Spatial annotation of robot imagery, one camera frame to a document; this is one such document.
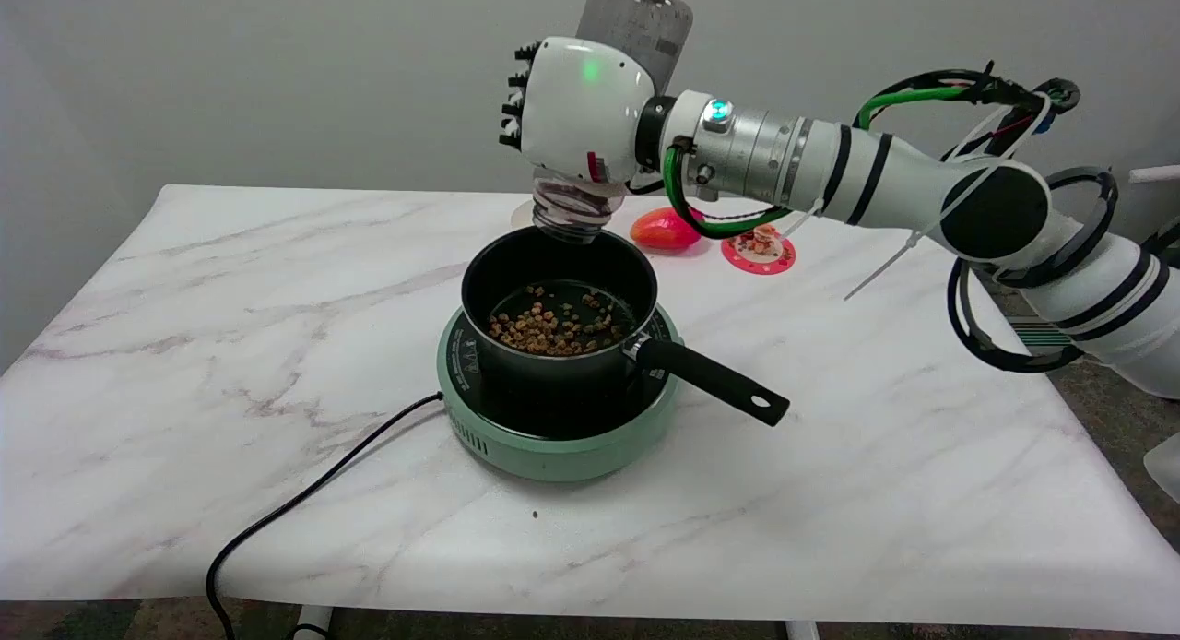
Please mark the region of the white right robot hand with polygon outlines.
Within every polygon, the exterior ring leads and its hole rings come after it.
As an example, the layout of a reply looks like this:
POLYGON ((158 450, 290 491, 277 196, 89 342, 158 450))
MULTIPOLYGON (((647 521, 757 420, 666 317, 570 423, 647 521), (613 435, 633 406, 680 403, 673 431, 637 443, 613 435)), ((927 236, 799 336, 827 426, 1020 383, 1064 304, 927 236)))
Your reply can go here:
POLYGON ((586 185, 623 187, 638 172, 635 139, 653 77, 620 48, 549 35, 514 48, 499 144, 536 168, 586 185))

